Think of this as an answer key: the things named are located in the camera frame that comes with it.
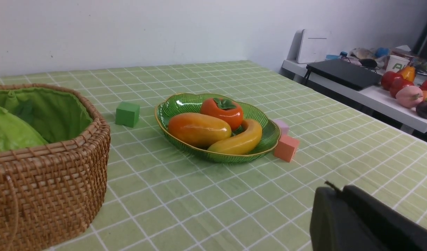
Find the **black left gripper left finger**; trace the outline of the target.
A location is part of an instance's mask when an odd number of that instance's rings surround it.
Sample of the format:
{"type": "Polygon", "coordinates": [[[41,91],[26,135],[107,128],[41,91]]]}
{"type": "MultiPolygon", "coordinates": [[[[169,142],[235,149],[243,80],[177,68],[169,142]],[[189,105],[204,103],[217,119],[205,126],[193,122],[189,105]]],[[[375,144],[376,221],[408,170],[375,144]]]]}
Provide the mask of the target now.
{"type": "Polygon", "coordinates": [[[310,221],[314,251],[387,251],[341,198],[341,189],[326,181],[315,191],[310,221]]]}

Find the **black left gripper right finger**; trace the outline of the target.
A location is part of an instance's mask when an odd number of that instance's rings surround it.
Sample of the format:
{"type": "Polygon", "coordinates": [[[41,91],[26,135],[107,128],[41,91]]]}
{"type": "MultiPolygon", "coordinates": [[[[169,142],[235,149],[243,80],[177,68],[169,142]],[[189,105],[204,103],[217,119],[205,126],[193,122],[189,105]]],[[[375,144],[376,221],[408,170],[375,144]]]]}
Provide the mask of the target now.
{"type": "Polygon", "coordinates": [[[354,185],[343,187],[341,198],[390,251],[427,251],[424,227],[354,185]]]}

